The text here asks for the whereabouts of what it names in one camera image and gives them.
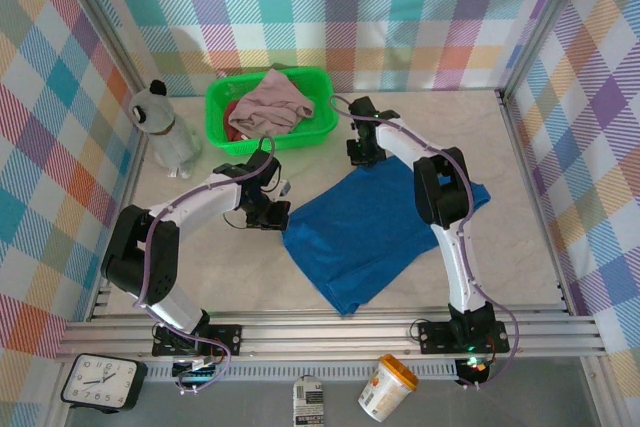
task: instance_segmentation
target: plaid wall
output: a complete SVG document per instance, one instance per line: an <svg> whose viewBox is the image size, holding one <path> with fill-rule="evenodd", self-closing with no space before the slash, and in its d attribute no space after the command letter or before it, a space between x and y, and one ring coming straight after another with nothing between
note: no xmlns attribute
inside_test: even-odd
<svg viewBox="0 0 640 427"><path fill-rule="evenodd" d="M516 100L571 293L640 425L640 0L570 0Z"/></svg>
<svg viewBox="0 0 640 427"><path fill-rule="evenodd" d="M130 97L77 0L0 0L2 426L35 424L86 308L137 140Z"/></svg>
<svg viewBox="0 0 640 427"><path fill-rule="evenodd" d="M272 64L326 68L337 91L496 87L545 1L104 0L172 95Z"/></svg>

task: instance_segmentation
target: pink cloth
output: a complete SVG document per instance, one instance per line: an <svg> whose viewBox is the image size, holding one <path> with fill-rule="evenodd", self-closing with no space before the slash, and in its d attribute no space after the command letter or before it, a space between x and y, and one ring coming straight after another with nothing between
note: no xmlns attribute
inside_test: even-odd
<svg viewBox="0 0 640 427"><path fill-rule="evenodd" d="M300 120L313 117L314 108L286 75L271 69L258 87L238 101L229 125L252 139L288 134Z"/></svg>

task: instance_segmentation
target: stuffed toy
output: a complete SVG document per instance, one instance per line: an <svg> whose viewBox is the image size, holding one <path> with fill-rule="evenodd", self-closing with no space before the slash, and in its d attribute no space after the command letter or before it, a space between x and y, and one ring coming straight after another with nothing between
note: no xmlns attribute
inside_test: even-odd
<svg viewBox="0 0 640 427"><path fill-rule="evenodd" d="M148 89L133 96L129 110L134 124L147 134L156 161L169 169L169 177L191 177L202 144L193 129L173 111L167 86L154 80Z"/></svg>

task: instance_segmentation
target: plastic cup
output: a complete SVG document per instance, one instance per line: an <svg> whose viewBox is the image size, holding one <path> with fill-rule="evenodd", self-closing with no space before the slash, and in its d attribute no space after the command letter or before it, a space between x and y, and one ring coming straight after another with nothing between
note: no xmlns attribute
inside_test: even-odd
<svg viewBox="0 0 640 427"><path fill-rule="evenodd" d="M378 422L389 414L418 387L418 378L408 367L387 354L380 357L378 368L360 394L359 404Z"/></svg>

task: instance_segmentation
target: green basket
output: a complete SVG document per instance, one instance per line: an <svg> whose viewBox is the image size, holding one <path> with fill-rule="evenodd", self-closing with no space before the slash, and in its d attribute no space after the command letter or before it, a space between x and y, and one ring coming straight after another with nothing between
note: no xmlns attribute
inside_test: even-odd
<svg viewBox="0 0 640 427"><path fill-rule="evenodd" d="M293 67L283 69L300 92L313 101L315 112L312 118L302 119L298 126L286 135L275 137L276 149L291 149L323 142L329 132L338 124L338 114L329 106L333 86L329 75L318 67ZM207 137L213 145L226 150L231 155L251 154L258 147L258 139L229 141L224 131L224 112L232 100L255 89L266 72L223 77L207 89L205 97ZM269 141L265 148L270 148Z"/></svg>

